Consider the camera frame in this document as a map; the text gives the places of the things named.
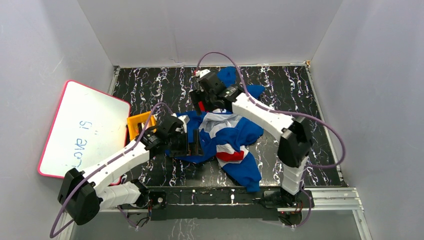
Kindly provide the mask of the blue red white jacket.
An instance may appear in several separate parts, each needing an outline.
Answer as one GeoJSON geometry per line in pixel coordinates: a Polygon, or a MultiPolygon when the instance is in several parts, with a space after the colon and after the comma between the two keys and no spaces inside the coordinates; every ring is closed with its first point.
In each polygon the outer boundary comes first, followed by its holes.
{"type": "Polygon", "coordinates": [[[216,158],[219,166],[247,192],[260,190],[262,176],[254,156],[248,150],[248,146],[264,134],[260,126],[224,109],[202,112],[201,115],[194,110],[177,112],[175,116],[188,118],[188,131],[199,131],[203,150],[201,156],[181,156],[180,160],[200,164],[216,158]]]}

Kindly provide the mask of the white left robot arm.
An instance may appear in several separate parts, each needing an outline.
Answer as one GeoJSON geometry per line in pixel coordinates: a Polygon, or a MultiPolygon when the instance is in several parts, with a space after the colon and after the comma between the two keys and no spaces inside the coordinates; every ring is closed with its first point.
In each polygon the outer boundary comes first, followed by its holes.
{"type": "Polygon", "coordinates": [[[137,179],[111,184],[157,156],[202,156],[200,131],[190,127],[189,121],[187,116],[167,116],[157,125],[142,128],[127,146],[100,163],[83,170],[70,169],[58,194],[63,210],[77,225],[84,225],[104,209],[122,205],[145,208],[154,204],[154,193],[137,179]]]}

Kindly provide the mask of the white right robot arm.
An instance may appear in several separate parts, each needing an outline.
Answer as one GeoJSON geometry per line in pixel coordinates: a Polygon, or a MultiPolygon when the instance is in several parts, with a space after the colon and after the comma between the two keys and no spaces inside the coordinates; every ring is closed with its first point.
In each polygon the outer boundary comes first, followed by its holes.
{"type": "Polygon", "coordinates": [[[304,116],[293,118],[256,100],[245,86],[226,86],[216,73],[205,69],[194,74],[199,84],[189,95],[198,114],[226,110],[271,134],[278,142],[277,157],[283,164],[282,202],[295,207],[302,199],[304,171],[312,148],[312,133],[304,116]]]}

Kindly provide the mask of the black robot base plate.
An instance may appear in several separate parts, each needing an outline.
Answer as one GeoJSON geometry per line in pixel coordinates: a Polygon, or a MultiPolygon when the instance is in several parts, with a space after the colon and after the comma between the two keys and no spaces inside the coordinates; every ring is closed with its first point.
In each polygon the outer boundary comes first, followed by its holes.
{"type": "Polygon", "coordinates": [[[279,186],[262,186],[257,192],[234,187],[158,187],[149,188],[149,203],[121,206],[139,227],[146,217],[150,221],[177,219],[257,219],[297,226],[308,218],[315,207],[310,190],[295,197],[283,193],[279,186]]]}

